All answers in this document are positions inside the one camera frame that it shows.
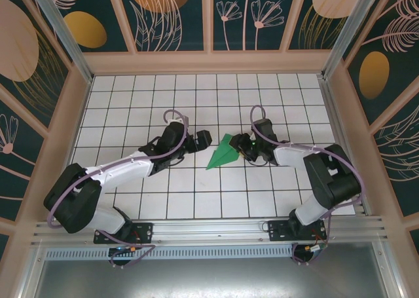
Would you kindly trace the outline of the green cloth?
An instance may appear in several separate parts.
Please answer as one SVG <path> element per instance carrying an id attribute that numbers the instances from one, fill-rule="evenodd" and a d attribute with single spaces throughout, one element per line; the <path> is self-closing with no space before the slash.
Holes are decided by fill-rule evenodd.
<path id="1" fill-rule="evenodd" d="M 230 134 L 225 134 L 223 136 L 223 139 L 220 141 L 218 147 L 211 156 L 211 159 L 206 167 L 207 170 L 238 160 L 239 152 L 237 152 L 237 150 L 230 145 L 232 138 L 233 136 Z"/>

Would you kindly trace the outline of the grey metal sheet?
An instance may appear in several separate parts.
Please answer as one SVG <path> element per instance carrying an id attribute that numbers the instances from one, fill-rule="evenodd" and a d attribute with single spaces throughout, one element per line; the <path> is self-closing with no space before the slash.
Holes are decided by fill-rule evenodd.
<path id="1" fill-rule="evenodd" d="M 179 259 L 159 247 L 124 268 L 88 252 L 33 248 L 12 298 L 409 298 L 386 242 L 331 244 L 309 264 L 270 245 Z"/>

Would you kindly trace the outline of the aluminium side rail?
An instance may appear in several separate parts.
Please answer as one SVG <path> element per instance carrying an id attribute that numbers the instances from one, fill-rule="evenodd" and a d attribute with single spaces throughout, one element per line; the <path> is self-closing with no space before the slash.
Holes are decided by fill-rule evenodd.
<path id="1" fill-rule="evenodd" d="M 335 142 L 343 148 L 347 157 L 351 160 L 352 165 L 355 166 L 355 158 L 348 143 L 348 138 L 344 131 L 343 121 L 333 96 L 333 92 L 329 86 L 329 83 L 322 78 L 321 74 L 317 75 L 317 77 L 321 94 L 323 96 L 323 101 L 329 116 L 331 129 L 335 137 Z M 365 194 L 358 195 L 357 198 L 353 197 L 350 204 L 354 207 L 356 216 L 369 216 L 371 214 L 371 208 L 369 207 Z"/>

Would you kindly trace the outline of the long aluminium base rail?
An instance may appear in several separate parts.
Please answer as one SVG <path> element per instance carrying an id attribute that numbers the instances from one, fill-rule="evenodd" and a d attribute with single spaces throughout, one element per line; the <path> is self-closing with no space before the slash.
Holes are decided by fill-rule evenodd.
<path id="1" fill-rule="evenodd" d="M 269 218 L 156 220 L 153 221 L 151 243 L 156 246 L 220 246 L 269 243 Z M 69 234 L 65 229 L 51 229 L 37 223 L 29 238 L 32 246 L 93 246 L 95 231 L 83 229 Z M 388 233 L 379 216 L 333 216 L 329 241 L 355 243 L 384 241 Z"/>

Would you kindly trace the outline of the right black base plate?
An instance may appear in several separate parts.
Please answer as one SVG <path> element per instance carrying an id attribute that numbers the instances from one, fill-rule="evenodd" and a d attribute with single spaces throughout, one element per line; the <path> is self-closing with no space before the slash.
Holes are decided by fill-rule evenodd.
<path id="1" fill-rule="evenodd" d="M 325 223 L 322 220 L 307 226 L 292 223 L 290 220 L 269 221 L 268 235 L 271 242 L 315 242 L 327 238 Z"/>

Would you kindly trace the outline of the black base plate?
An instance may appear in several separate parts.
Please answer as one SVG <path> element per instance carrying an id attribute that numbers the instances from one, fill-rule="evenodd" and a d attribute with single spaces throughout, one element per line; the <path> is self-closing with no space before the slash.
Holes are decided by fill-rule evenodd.
<path id="1" fill-rule="evenodd" d="M 150 244 L 153 236 L 153 224 L 140 222 L 125 224 L 116 234 L 111 237 L 129 244 Z M 112 238 L 104 235 L 101 231 L 95 231 L 93 243 L 116 244 Z"/>
<path id="2" fill-rule="evenodd" d="M 290 220 L 269 221 L 268 235 L 271 242 L 315 242 L 327 238 L 325 223 L 322 220 L 307 226 L 292 223 Z"/>

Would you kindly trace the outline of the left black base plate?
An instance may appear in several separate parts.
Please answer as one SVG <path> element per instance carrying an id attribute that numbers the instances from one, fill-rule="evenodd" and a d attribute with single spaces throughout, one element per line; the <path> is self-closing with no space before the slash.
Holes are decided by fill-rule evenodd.
<path id="1" fill-rule="evenodd" d="M 129 244 L 150 244 L 153 236 L 153 224 L 140 222 L 125 224 L 116 234 L 111 237 Z M 116 244 L 112 238 L 104 235 L 101 231 L 95 231 L 93 243 Z"/>

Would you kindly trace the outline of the aluminium frame post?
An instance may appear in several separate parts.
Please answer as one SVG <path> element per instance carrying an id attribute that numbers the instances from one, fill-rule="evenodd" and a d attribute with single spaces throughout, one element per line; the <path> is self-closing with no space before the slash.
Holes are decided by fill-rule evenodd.
<path id="1" fill-rule="evenodd" d="M 331 78 L 374 2 L 375 0 L 357 0 L 321 70 L 322 80 L 328 81 Z"/>
<path id="2" fill-rule="evenodd" d="M 79 44 L 65 23 L 61 10 L 70 10 L 78 0 L 34 0 L 52 27 L 55 35 L 60 39 L 66 52 L 81 72 L 88 84 L 92 82 L 92 72 L 84 58 Z"/>

